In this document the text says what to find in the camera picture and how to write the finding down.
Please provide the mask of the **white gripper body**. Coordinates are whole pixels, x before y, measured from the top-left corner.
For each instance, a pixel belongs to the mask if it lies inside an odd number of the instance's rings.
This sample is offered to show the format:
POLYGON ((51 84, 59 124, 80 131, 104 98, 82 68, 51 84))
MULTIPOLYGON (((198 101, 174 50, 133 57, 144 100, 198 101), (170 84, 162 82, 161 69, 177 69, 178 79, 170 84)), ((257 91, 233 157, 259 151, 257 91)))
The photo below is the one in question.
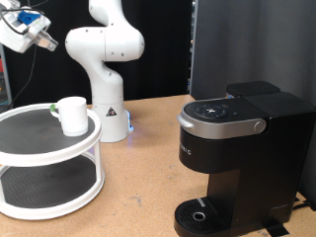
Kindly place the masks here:
POLYGON ((15 13, 7 13, 0 22, 0 42, 10 49, 24 53, 35 42, 36 36, 40 31, 46 31, 50 26, 50 20, 40 15, 30 24, 25 24, 18 19, 15 13))

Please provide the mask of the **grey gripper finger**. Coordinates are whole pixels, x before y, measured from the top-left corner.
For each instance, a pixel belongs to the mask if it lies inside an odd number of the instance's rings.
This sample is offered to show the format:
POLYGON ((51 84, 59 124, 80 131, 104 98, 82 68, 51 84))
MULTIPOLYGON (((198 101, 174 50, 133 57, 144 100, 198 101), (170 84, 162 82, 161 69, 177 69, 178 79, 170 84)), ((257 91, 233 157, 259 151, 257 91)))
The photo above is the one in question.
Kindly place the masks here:
POLYGON ((49 37, 48 33, 46 31, 40 31, 35 39, 36 43, 48 43, 49 42, 49 37))
POLYGON ((55 51, 55 49, 58 46, 58 42, 55 39, 53 39, 50 35, 48 35, 48 37, 49 37, 49 42, 48 43, 39 43, 39 46, 46 48, 49 51, 55 51))

